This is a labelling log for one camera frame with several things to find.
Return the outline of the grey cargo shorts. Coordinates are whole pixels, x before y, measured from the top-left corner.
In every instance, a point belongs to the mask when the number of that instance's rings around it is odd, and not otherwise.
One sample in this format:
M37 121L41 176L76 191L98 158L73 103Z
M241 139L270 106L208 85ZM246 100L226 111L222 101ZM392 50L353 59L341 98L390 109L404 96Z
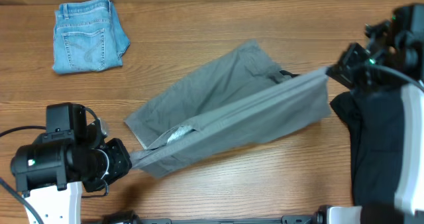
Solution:
M326 69L294 75L248 41L126 118L133 168L161 178L204 158L294 133L330 115Z

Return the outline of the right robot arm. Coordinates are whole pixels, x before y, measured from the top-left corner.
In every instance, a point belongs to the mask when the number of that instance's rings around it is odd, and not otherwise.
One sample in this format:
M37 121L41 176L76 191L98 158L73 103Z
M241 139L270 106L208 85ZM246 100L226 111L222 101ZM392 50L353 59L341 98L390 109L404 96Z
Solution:
M346 87L330 103L350 133L353 206L321 206L312 223L423 222L423 5L365 29L327 75Z

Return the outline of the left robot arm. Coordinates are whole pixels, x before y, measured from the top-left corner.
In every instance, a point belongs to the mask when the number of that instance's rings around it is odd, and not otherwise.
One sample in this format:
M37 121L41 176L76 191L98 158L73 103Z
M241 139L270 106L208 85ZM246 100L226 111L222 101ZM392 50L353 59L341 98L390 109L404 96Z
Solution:
M81 201L105 197L132 167L120 139L107 140L106 124L76 103L46 108L46 124L11 160L16 188L30 223L81 223Z

